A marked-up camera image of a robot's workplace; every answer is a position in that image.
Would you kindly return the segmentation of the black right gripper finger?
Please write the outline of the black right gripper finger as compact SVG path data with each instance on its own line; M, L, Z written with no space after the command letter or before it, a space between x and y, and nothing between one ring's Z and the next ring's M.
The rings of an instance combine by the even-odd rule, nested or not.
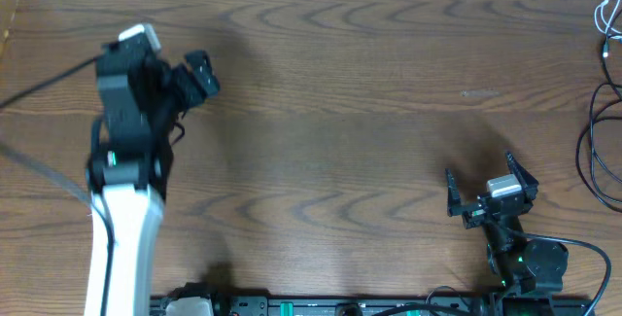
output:
M538 192L538 180L527 171L511 152L505 153L506 164L517 178L526 199L535 199Z
M445 169L445 177L447 182L447 215L449 217L461 215L463 206L460 193L455 178L448 168Z

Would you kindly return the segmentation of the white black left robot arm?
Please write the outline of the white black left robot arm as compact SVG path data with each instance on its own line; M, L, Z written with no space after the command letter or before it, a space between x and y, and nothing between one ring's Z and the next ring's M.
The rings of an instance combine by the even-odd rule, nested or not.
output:
M143 34L109 44L95 72L104 112L92 125L86 163L93 241L85 313L146 315L173 163L170 134L220 83L207 52L186 53L172 66Z

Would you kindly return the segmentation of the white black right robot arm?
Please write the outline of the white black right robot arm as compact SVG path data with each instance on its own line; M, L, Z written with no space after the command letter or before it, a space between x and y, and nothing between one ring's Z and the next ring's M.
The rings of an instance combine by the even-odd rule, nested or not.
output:
M461 201L455 177L445 171L447 215L464 227L482 228L491 270L502 288L483 297L473 310L480 315L553 315L552 296L563 290L569 252L556 241L529 238L519 217L534 206L538 180L513 156L505 154L509 173L487 182L475 201Z

